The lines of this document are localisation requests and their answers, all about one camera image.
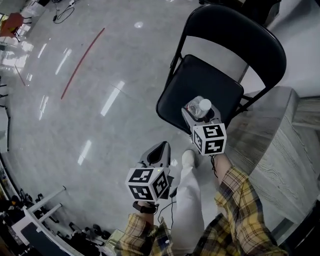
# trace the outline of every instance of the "watch strap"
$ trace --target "watch strap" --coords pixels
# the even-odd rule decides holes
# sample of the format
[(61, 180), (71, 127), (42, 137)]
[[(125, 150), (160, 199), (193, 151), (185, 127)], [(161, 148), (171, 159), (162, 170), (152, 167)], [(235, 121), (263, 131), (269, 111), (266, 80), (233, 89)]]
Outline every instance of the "watch strap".
[(157, 210), (156, 206), (152, 206), (150, 204), (150, 207), (141, 206), (138, 204), (138, 201), (133, 202), (133, 208), (137, 209), (142, 214), (154, 214)]

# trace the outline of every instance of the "hand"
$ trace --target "hand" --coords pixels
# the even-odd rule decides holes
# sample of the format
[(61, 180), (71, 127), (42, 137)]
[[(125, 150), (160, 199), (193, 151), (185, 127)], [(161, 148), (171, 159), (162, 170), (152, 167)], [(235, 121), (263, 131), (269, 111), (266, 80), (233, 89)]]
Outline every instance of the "hand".
[(222, 183), (227, 171), (232, 167), (232, 164), (226, 154), (217, 154), (214, 157), (214, 167), (218, 176), (219, 184)]

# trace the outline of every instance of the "white pants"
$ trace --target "white pants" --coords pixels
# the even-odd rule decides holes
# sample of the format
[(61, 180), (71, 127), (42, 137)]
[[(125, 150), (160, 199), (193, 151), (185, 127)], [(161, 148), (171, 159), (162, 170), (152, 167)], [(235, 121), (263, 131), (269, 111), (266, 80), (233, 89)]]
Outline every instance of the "white pants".
[(171, 230), (175, 256), (191, 254), (205, 231), (201, 193), (194, 167), (182, 169), (176, 192), (176, 212)]

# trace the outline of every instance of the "chair seat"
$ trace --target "chair seat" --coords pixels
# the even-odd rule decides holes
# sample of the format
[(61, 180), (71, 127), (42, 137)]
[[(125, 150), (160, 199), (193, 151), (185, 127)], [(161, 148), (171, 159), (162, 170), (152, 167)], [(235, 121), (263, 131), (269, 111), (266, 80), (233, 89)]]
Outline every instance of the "chair seat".
[(182, 59), (160, 96), (156, 112), (163, 120), (191, 134), (181, 108), (196, 96), (202, 96), (220, 110), (227, 128), (243, 94), (243, 87), (231, 77), (189, 54)]

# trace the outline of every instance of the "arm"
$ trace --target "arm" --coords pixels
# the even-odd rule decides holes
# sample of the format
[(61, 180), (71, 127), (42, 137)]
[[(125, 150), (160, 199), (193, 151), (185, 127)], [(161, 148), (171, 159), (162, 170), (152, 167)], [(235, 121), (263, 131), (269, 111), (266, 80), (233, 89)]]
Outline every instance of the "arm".
[[(139, 205), (147, 207), (144, 202)], [(134, 213), (129, 215), (124, 235), (115, 245), (117, 256), (148, 256), (155, 241), (154, 215)]]
[(214, 163), (220, 183), (215, 200), (226, 210), (232, 240), (241, 254), (287, 255), (265, 225), (261, 201), (248, 176), (232, 167), (225, 154), (217, 155)]

